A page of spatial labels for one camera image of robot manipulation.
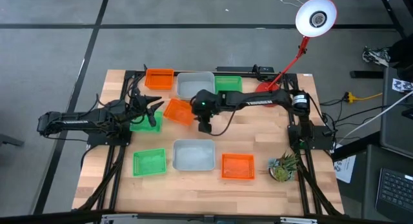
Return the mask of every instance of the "white cable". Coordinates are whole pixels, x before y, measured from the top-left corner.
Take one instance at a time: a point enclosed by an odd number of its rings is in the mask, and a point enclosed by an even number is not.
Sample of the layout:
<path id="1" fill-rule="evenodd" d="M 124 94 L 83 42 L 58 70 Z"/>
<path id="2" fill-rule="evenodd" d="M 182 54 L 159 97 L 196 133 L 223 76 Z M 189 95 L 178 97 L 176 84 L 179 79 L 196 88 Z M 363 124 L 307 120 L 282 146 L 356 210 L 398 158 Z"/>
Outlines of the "white cable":
<path id="1" fill-rule="evenodd" d="M 346 136 L 343 137 L 343 139 L 341 139 L 337 144 L 340 144 L 346 137 L 348 137 L 349 135 L 353 134 L 356 130 L 360 129 L 361 127 L 364 127 L 365 125 L 369 124 L 370 122 L 372 122 L 373 120 L 375 120 L 376 118 L 378 118 L 379 116 L 382 116 L 385 112 L 389 111 L 391 108 L 395 107 L 398 103 L 400 103 L 402 100 L 406 99 L 406 97 L 410 96 L 413 94 L 413 91 L 409 92 L 407 95 L 405 95 L 404 97 L 400 98 L 400 100 L 396 101 L 393 105 L 391 105 L 390 107 L 386 108 L 384 111 L 382 111 L 381 113 L 379 113 L 376 117 L 373 117 L 372 119 L 370 119 L 369 121 L 367 121 L 366 123 L 362 124 L 361 126 L 358 126 L 357 128 L 355 128 L 354 130 L 350 131 L 348 134 L 346 134 Z"/>
<path id="2" fill-rule="evenodd" d="M 296 5 L 296 4 L 293 4 L 293 3 L 284 2 L 283 0 L 279 0 L 279 1 L 281 1 L 285 5 L 294 5 L 295 7 L 301 7 L 301 5 Z"/>

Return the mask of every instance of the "wooden table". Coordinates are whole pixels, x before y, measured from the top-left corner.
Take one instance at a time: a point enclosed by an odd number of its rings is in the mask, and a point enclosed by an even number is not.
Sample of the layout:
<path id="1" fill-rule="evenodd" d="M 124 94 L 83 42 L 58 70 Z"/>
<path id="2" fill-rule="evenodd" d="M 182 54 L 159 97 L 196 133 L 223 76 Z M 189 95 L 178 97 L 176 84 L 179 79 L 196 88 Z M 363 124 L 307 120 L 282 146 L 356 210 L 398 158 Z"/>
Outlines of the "wooden table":
<path id="1" fill-rule="evenodd" d="M 103 103 L 118 99 L 121 93 L 124 70 L 109 70 L 103 85 Z M 310 74 L 298 74 L 300 89 L 307 91 L 318 103 L 314 79 Z M 176 96 L 176 86 L 171 91 L 149 90 L 144 86 L 145 78 L 139 82 L 142 94 L 162 96 L 164 110 L 170 98 Z M 259 82 L 243 78 L 243 92 L 253 92 Z M 212 132 L 221 132 L 228 123 L 230 112 L 223 112 L 211 120 Z M 322 125 L 314 106 L 311 120 Z M 231 214 L 231 215 L 303 215 L 298 180 L 286 183 L 274 181 L 267 170 L 269 158 L 278 158 L 290 152 L 287 136 L 288 114 L 282 107 L 246 107 L 235 113 L 232 124 L 225 134 L 212 137 L 198 132 L 198 123 L 190 127 L 163 119 L 160 134 L 132 135 L 126 148 L 119 191 L 117 212 L 154 212 L 178 214 Z M 216 167 L 207 172 L 183 172 L 172 166 L 172 145 L 177 139 L 212 139 L 216 144 Z M 139 150 L 166 149 L 167 172 L 158 176 L 134 178 L 132 155 Z M 101 182 L 108 146 L 91 150 L 83 164 L 73 208 L 81 206 Z M 253 154 L 256 178 L 253 181 L 221 179 L 222 153 Z M 322 150 L 313 150 L 312 158 L 317 183 L 328 200 L 343 212 L 340 193 L 332 160 Z M 104 208 L 112 185 L 108 186 Z M 314 211 L 311 188 L 307 185 L 310 210 Z"/>

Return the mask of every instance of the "black table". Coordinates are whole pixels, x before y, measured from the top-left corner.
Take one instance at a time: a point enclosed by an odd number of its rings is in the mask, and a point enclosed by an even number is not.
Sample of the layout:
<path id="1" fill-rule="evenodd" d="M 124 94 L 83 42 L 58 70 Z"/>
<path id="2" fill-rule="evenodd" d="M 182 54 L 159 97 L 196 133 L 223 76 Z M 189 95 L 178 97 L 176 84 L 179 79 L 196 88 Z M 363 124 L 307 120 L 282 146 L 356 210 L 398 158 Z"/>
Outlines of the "black table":
<path id="1" fill-rule="evenodd" d="M 385 71 L 383 88 L 383 105 L 391 105 L 404 95 L 392 89 L 393 78 L 399 79 L 397 70 L 389 68 Z M 408 97 L 402 103 L 413 103 L 413 97 Z M 413 158 L 413 120 L 403 117 L 402 111 L 408 109 L 397 105 L 383 114 L 381 118 L 380 145 L 388 150 Z"/>
<path id="2" fill-rule="evenodd" d="M 391 221 L 375 209 L 381 168 L 388 168 L 405 174 L 413 174 L 413 159 L 393 153 L 378 146 L 367 146 L 367 169 L 365 195 L 361 217 L 364 219 Z"/>
<path id="3" fill-rule="evenodd" d="M 404 94 L 392 89 L 394 78 L 399 79 L 397 70 L 387 68 L 383 82 L 383 105 L 391 105 L 404 96 Z M 400 104 L 403 103 L 413 104 L 413 97 L 408 97 Z M 411 131 L 413 120 L 401 115 L 401 112 L 407 109 L 409 108 L 403 105 L 396 105 L 390 109 L 381 116 L 380 131 L 336 149 L 332 154 L 333 161 L 364 152 L 368 144 L 379 145 L 387 150 L 413 158 L 413 144 L 410 144 L 411 139 L 413 140 L 413 132 Z"/>

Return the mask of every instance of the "shoe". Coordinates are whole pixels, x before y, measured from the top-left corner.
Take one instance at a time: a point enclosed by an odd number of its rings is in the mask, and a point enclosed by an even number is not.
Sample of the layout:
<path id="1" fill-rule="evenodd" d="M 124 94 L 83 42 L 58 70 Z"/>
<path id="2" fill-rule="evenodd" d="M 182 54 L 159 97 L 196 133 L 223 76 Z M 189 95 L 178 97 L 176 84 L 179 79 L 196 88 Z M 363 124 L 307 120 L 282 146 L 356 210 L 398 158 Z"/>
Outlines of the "shoe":
<path id="1" fill-rule="evenodd" d="M 372 50 L 365 46 L 363 50 L 363 60 L 367 63 L 374 62 L 377 65 L 388 66 L 388 62 L 390 61 L 388 48 Z"/>

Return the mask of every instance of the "green plastic tray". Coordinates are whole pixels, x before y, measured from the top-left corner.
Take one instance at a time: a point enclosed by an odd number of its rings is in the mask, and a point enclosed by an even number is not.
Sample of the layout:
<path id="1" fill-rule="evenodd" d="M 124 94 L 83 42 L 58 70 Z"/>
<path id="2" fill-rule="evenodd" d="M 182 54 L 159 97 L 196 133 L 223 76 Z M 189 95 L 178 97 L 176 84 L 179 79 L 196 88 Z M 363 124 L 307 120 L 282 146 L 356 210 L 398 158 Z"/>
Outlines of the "green plastic tray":
<path id="1" fill-rule="evenodd" d="M 216 76 L 215 91 L 243 91 L 243 79 L 241 76 Z"/>
<path id="2" fill-rule="evenodd" d="M 156 120 L 156 126 L 151 127 L 149 124 L 148 117 L 144 117 L 144 120 L 140 124 L 130 124 L 129 130 L 134 131 L 134 132 L 155 132 L 155 133 L 160 133 L 161 132 L 161 127 L 162 127 L 162 112 L 157 111 L 154 114 L 155 120 Z"/>
<path id="3" fill-rule="evenodd" d="M 165 149 L 134 152 L 134 176 L 151 176 L 166 172 Z"/>

